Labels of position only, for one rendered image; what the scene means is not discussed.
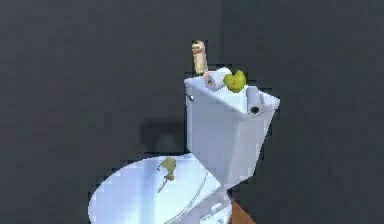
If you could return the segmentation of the beige spray bottle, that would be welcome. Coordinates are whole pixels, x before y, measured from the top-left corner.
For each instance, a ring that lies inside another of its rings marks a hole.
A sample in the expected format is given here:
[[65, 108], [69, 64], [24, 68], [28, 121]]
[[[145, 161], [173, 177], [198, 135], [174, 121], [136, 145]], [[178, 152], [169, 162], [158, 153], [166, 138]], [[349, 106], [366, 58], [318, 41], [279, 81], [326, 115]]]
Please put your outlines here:
[[192, 42], [192, 57], [196, 74], [204, 74], [208, 71], [205, 44], [200, 40]]

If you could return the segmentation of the green apple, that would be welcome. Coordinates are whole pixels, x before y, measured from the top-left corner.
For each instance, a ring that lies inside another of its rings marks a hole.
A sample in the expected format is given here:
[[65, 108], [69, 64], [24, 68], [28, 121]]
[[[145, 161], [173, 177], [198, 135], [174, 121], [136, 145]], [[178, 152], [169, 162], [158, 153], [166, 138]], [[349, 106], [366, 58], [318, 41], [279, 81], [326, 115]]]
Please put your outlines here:
[[223, 82], [228, 90], [239, 93], [246, 85], [246, 76], [241, 70], [237, 70], [234, 74], [226, 74]]

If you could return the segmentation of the olive green leafy scrap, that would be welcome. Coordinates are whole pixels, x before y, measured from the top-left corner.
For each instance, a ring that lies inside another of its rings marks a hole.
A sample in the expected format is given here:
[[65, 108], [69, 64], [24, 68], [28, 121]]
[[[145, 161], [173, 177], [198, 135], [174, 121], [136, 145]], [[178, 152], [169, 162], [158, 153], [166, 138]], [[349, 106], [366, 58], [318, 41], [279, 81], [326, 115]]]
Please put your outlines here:
[[161, 192], [167, 182], [174, 180], [174, 170], [176, 168], [176, 160], [172, 157], [166, 157], [157, 167], [157, 170], [164, 168], [167, 174], [164, 176], [164, 181], [160, 185], [158, 192]]

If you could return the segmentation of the white toilet paper roll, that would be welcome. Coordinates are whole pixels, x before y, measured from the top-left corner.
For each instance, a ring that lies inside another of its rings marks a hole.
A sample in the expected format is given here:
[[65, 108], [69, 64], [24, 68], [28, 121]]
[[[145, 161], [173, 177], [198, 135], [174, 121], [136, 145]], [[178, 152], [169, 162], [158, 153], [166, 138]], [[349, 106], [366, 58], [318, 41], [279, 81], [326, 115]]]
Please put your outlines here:
[[211, 91], [217, 91], [225, 86], [224, 77], [231, 74], [231, 70], [222, 67], [215, 71], [208, 71], [203, 75], [206, 87]]
[[260, 91], [256, 86], [249, 86], [246, 90], [247, 112], [250, 115], [259, 116], [263, 112]]

